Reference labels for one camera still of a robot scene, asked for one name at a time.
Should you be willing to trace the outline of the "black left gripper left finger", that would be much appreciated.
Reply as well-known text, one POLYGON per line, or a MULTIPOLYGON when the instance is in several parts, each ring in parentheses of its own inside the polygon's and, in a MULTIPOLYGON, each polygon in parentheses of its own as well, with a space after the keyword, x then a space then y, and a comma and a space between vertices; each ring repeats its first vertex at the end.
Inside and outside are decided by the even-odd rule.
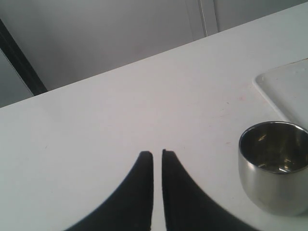
POLYGON ((149 151, 140 152, 117 189, 69 231, 149 231, 154 204, 154 163, 149 151))

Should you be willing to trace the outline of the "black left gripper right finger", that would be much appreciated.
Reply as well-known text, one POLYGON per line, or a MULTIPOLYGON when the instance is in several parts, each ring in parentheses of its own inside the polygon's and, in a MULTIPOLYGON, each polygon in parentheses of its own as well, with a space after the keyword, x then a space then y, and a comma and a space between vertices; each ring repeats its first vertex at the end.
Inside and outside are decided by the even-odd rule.
POLYGON ((162 151, 162 195, 168 231, 254 231, 213 201, 173 151, 162 151))

